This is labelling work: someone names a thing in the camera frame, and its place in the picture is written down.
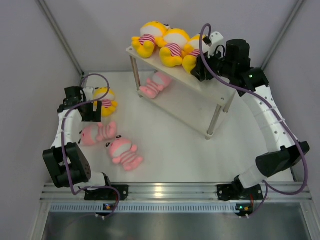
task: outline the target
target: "yellow plush toy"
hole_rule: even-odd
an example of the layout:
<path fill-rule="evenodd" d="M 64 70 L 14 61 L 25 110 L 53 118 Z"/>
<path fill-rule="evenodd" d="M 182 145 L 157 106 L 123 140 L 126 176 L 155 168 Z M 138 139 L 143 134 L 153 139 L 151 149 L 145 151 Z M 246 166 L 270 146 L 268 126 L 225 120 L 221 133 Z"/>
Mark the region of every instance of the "yellow plush toy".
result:
<path fill-rule="evenodd" d="M 106 94 L 108 88 L 107 87 L 100 87 L 94 91 L 93 99 L 101 98 L 104 94 Z M 101 110 L 101 116 L 102 117 L 108 117 L 111 114 L 113 114 L 116 111 L 116 107 L 118 106 L 118 103 L 115 100 L 115 93 L 111 89 L 109 90 L 108 94 L 101 99 L 102 101 L 102 110 Z"/>
<path fill-rule="evenodd" d="M 185 56 L 183 49 L 189 40 L 188 33 L 179 28 L 170 28 L 159 38 L 156 44 L 161 48 L 159 55 L 163 65 L 171 68 L 181 65 Z"/>
<path fill-rule="evenodd" d="M 132 38 L 131 44 L 142 58 L 149 58 L 155 51 L 158 38 L 163 37 L 169 28 L 158 21 L 148 22 L 140 29 L 140 36 Z"/>
<path fill-rule="evenodd" d="M 183 59 L 182 66 L 188 74 L 191 73 L 191 70 L 194 69 L 197 64 L 197 57 L 200 54 L 199 40 L 200 34 L 197 34 L 193 38 L 191 38 L 188 41 L 188 43 L 184 46 L 186 56 Z M 209 49 L 210 47 L 202 40 L 203 53 L 208 52 Z"/>

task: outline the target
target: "plush toy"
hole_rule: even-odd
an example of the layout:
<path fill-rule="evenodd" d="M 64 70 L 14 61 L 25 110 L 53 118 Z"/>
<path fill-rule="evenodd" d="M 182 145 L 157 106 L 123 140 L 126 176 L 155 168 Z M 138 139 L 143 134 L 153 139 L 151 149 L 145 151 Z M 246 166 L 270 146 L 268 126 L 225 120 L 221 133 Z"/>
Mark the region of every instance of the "plush toy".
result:
<path fill-rule="evenodd" d="M 144 160 L 142 156 L 136 154 L 138 147 L 132 144 L 129 139 L 116 137 L 113 142 L 108 142 L 106 145 L 112 162 L 114 164 L 122 164 L 125 171 L 136 169 Z"/>
<path fill-rule="evenodd" d="M 154 99 L 158 96 L 160 91 L 163 91 L 169 86 L 172 79 L 162 72 L 157 71 L 151 78 L 146 79 L 146 85 L 140 87 L 140 91 L 143 92 L 148 98 Z"/>
<path fill-rule="evenodd" d="M 149 58 L 156 48 L 156 41 L 169 29 L 169 25 L 162 24 L 158 21 L 146 23 L 140 29 L 140 36 L 132 38 L 132 46 L 142 58 Z"/>
<path fill-rule="evenodd" d="M 93 94 L 93 99 L 101 98 L 104 94 L 106 94 L 108 88 L 107 87 L 97 87 Z M 116 111 L 116 107 L 118 103 L 114 101 L 116 98 L 114 91 L 109 90 L 108 94 L 100 101 L 102 101 L 102 110 L 101 116 L 108 117 Z"/>
<path fill-rule="evenodd" d="M 117 135 L 117 124 L 115 121 L 108 125 L 103 125 L 101 122 L 86 126 L 81 132 L 79 144 L 92 146 L 104 140 L 113 139 Z"/>
<path fill-rule="evenodd" d="M 183 59 L 182 66 L 188 74 L 191 73 L 191 70 L 194 69 L 197 64 L 197 56 L 200 54 L 199 39 L 200 39 L 200 34 L 197 34 L 193 38 L 191 38 L 188 41 L 188 43 L 184 46 L 184 51 L 186 53 L 186 56 Z M 208 52 L 209 49 L 210 49 L 210 46 L 208 46 L 202 40 L 203 53 Z"/>
<path fill-rule="evenodd" d="M 189 40 L 190 37 L 186 31 L 179 28 L 170 28 L 156 42 L 161 48 L 159 55 L 162 64 L 171 68 L 181 65 L 185 57 L 183 49 Z"/>

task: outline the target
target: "gray wall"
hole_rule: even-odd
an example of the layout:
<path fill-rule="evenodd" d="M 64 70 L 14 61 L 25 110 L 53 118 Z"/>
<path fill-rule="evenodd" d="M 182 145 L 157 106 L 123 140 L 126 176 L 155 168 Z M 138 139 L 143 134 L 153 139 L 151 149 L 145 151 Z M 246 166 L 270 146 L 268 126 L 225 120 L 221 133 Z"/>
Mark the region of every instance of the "gray wall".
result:
<path fill-rule="evenodd" d="M 266 69 L 272 92 L 289 127 L 308 141 L 312 196 L 320 212 L 320 1 L 307 0 Z M 302 164 L 297 168 L 303 179 Z"/>
<path fill-rule="evenodd" d="M 296 0 L 46 0 L 81 67 L 131 69 L 125 49 L 149 21 L 198 34 L 204 23 L 225 39 L 242 38 L 260 66 Z"/>
<path fill-rule="evenodd" d="M 34 0 L 2 0 L 0 33 L 0 239 L 22 240 L 49 179 L 42 152 L 64 87 L 79 77 Z"/>

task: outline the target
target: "pink stuffed animal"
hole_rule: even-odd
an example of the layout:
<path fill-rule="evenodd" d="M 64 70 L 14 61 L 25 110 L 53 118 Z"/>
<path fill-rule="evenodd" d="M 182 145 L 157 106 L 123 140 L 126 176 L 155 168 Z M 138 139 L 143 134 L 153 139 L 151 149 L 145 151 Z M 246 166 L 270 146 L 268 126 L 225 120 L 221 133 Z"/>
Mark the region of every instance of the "pink stuffed animal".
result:
<path fill-rule="evenodd" d="M 162 72 L 157 71 L 151 78 L 146 79 L 146 85 L 140 87 L 140 91 L 144 93 L 148 98 L 154 99 L 158 96 L 160 91 L 163 91 L 172 79 Z"/>
<path fill-rule="evenodd" d="M 105 145 L 114 164 L 122 164 L 125 171 L 136 169 L 144 160 L 142 156 L 136 154 L 137 145 L 120 135 L 113 142 Z"/>
<path fill-rule="evenodd" d="M 115 121 L 104 126 L 101 122 L 85 127 L 81 132 L 79 143 L 92 146 L 103 140 L 113 139 L 117 134 L 117 124 Z"/>

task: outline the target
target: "white shelf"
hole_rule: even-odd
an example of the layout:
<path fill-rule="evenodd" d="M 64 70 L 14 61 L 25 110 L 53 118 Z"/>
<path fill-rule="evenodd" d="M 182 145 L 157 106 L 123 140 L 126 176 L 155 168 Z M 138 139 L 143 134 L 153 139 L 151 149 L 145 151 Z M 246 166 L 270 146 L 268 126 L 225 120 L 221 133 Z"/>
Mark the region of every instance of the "white shelf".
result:
<path fill-rule="evenodd" d="M 267 152 L 255 118 L 238 96 L 215 137 L 206 140 L 202 134 L 139 98 L 132 72 L 101 74 L 109 80 L 118 101 L 116 112 L 103 121 L 116 121 L 118 134 L 137 144 L 138 153 L 144 157 L 141 166 L 126 172 L 121 165 L 112 163 L 105 142 L 82 146 L 91 169 L 106 173 L 112 182 L 231 182 L 255 164 L 257 156 Z M 139 74 L 144 80 L 151 73 Z M 91 76 L 87 86 L 105 87 L 106 83 L 98 76 Z M 196 98 L 198 94 L 192 93 L 190 98 Z M 293 177 L 288 169 L 269 181 L 293 182 Z"/>
<path fill-rule="evenodd" d="M 130 56 L 136 58 L 143 63 L 149 65 L 151 68 L 156 69 L 160 72 L 163 72 L 169 75 L 174 80 L 182 83 L 192 91 L 195 91 L 201 94 L 203 97 L 214 101 L 216 104 L 224 106 L 227 104 L 228 100 L 231 98 L 235 90 L 223 85 L 218 82 L 216 79 L 210 81 L 198 81 L 194 76 L 186 73 L 182 66 L 176 67 L 166 67 L 161 63 L 159 58 L 159 51 L 153 53 L 149 58 L 140 57 L 136 50 L 130 46 L 126 49 Z"/>
<path fill-rule="evenodd" d="M 173 81 L 154 99 L 148 98 L 141 91 L 138 91 L 138 94 L 142 95 L 146 100 L 165 110 L 189 127 L 205 135 L 207 138 L 213 136 L 208 135 L 207 131 L 217 105 L 208 99 L 195 94 L 179 82 Z M 221 111 L 214 130 L 218 129 L 226 115 L 226 113 Z"/>

